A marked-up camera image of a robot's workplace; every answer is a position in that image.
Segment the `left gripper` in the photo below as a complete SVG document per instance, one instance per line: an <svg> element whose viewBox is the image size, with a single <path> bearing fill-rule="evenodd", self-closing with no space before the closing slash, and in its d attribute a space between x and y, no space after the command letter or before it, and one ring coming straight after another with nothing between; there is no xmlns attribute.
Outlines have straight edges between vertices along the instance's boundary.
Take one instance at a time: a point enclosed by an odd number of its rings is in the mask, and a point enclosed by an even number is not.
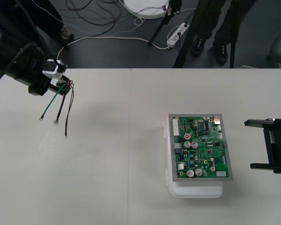
<svg viewBox="0 0 281 225"><path fill-rule="evenodd" d="M43 73L45 64L44 54L38 49L36 43L26 46L10 46L0 44L0 80L7 75L14 80L28 86L32 95L44 95L47 90L58 94L67 94L72 81L66 76L51 79Z"/></svg>

